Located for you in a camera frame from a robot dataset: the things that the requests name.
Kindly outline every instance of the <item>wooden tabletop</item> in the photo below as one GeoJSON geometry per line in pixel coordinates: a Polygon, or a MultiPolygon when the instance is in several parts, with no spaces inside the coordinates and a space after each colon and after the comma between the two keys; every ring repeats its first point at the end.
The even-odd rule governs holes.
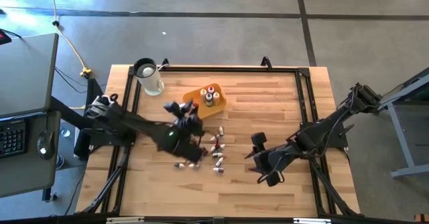
{"type": "MultiPolygon", "coordinates": [[[[119,103],[122,102],[128,68],[128,65],[113,65],[107,84],[106,94],[117,93],[119,103]]],[[[310,67],[310,73],[318,115],[323,118],[335,110],[328,71],[325,67],[310,67]]],[[[285,139],[299,129],[302,119],[293,74],[162,72],[161,76],[165,91],[160,96],[150,97],[143,88],[141,90],[137,113],[146,119],[173,121],[174,116],[162,107],[165,102],[180,102],[184,93],[214,82],[222,86],[228,105],[222,113],[205,119],[204,126],[211,131],[216,131],[220,125],[225,128],[225,136],[221,139],[221,143],[226,144],[225,172],[220,175],[212,171],[216,160],[211,157],[203,160],[199,170],[175,169],[174,162],[181,159],[157,152],[148,137],[139,135],[131,149],[121,216],[316,216],[308,161],[295,160],[284,170],[285,182],[268,187],[266,183],[257,184],[259,174],[247,170],[254,166],[253,159],[244,159],[252,149],[251,134],[265,132],[269,148],[284,144],[285,139]]],[[[133,79],[128,110],[136,82],[133,79]]],[[[212,146],[210,138],[207,135],[202,140],[208,149],[212,146]]],[[[90,156],[76,211],[87,207],[104,185],[112,149],[101,147],[90,156]]],[[[338,150],[329,149],[327,160],[333,186],[350,208],[359,212],[346,157],[338,150]]],[[[111,207],[116,189],[115,185],[111,207]]],[[[326,193],[321,189],[327,210],[326,193]]]]}

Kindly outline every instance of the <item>computer mouse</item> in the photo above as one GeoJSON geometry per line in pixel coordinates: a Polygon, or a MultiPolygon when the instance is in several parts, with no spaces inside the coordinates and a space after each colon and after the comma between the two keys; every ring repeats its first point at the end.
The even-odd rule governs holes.
{"type": "Polygon", "coordinates": [[[52,131],[43,131],[39,134],[38,154],[41,159],[49,160],[55,154],[54,133],[52,131]]]}

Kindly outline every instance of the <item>white mug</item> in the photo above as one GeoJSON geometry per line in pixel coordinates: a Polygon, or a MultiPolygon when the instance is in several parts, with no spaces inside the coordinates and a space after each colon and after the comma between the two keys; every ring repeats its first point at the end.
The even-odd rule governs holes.
{"type": "Polygon", "coordinates": [[[164,91],[164,82],[161,80],[155,61],[151,58],[138,60],[134,64],[133,74],[149,96],[158,96],[164,91]]]}

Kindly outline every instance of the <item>concrete floor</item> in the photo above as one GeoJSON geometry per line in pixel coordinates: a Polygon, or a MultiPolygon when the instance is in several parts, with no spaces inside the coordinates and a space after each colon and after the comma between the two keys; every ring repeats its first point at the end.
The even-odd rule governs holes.
{"type": "MultiPolygon", "coordinates": [[[[304,2],[311,14],[429,15],[429,0],[304,2]]],[[[300,12],[297,0],[57,0],[57,4],[59,9],[97,11],[300,12]]],[[[0,7],[6,12],[0,15],[0,28],[23,36],[54,32],[52,15],[6,8],[51,9],[52,0],[0,0],[0,7]]],[[[132,64],[143,57],[157,62],[166,57],[172,64],[256,65],[268,55],[274,65],[309,65],[301,19],[62,16],[59,21],[100,84],[106,83],[110,65],[132,64]]],[[[311,19],[308,24],[316,63],[328,67],[337,103],[357,81],[383,94],[428,66],[429,21],[311,19]]],[[[78,59],[63,39],[57,67],[84,82],[78,76],[78,59]]],[[[53,95],[69,106],[81,106],[85,98],[57,76],[53,95]]],[[[348,123],[355,124],[347,137],[361,212],[408,221],[416,213],[427,213],[428,174],[390,178],[389,171],[405,167],[405,160],[389,115],[358,115],[348,123]]],[[[82,171],[78,167],[57,173],[53,187],[60,197],[57,202],[41,202],[41,191],[0,199],[0,220],[63,215],[82,171]]]]}

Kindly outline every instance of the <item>keyboard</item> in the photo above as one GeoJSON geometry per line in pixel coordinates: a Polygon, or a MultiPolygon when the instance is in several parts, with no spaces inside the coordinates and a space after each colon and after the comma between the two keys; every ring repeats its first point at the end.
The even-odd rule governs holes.
{"type": "Polygon", "coordinates": [[[0,123],[0,158],[25,153],[25,121],[11,120],[0,123]]]}

